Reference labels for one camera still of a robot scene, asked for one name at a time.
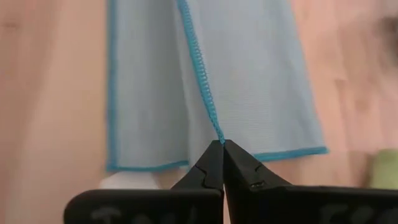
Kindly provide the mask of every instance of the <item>wooden surface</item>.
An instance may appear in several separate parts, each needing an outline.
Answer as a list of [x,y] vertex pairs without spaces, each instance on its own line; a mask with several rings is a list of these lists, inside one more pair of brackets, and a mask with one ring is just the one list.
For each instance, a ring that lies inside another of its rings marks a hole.
[[[330,153],[269,163],[276,173],[364,185],[371,156],[398,146],[398,49],[381,22],[396,2],[292,0]],[[105,176],[105,7],[0,0],[0,223],[61,223]]]

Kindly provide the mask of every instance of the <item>green object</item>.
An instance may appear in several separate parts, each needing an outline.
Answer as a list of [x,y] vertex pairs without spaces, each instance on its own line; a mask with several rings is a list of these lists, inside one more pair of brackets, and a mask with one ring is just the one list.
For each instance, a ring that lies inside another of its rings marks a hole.
[[381,150],[374,162],[370,187],[398,189],[398,149]]

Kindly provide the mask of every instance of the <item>blurred background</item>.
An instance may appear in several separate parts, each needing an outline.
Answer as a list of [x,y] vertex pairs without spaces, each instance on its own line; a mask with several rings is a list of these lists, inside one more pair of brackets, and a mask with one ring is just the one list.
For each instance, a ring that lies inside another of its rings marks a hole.
[[[267,164],[294,184],[366,186],[398,147],[398,1],[291,0],[330,153]],[[0,223],[62,223],[108,176],[106,1],[0,0]],[[161,187],[178,171],[154,174]]]

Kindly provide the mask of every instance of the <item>light blue cloth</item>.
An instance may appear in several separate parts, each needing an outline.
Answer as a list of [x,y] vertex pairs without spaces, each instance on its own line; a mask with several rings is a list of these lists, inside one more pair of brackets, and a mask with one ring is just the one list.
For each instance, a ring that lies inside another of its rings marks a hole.
[[324,154],[287,0],[108,0],[108,169]]

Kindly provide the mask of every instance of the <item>wooden floor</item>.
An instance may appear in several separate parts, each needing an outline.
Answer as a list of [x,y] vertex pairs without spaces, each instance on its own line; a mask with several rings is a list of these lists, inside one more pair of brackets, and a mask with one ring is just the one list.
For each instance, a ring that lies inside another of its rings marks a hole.
[[[295,184],[364,185],[371,156],[398,147],[398,47],[384,19],[398,1],[292,5],[330,153],[268,166]],[[0,0],[0,223],[61,223],[106,175],[105,11],[105,0]]]

